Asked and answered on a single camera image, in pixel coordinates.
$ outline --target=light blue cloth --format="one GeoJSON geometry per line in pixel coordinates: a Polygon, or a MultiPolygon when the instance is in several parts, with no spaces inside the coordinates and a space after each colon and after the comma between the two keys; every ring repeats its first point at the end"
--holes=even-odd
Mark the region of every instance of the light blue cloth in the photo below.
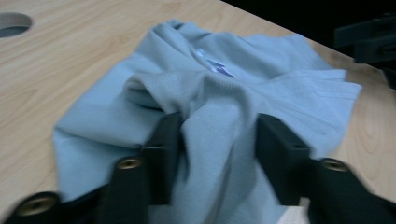
{"type": "Polygon", "coordinates": [[[181,112],[186,155],[171,205],[151,223],[275,223],[285,208],[254,157],[258,113],[283,119],[323,157],[341,142],[361,87],[344,81],[300,35],[239,37],[168,21],[150,29],[57,123],[60,191],[75,199],[181,112]]]}

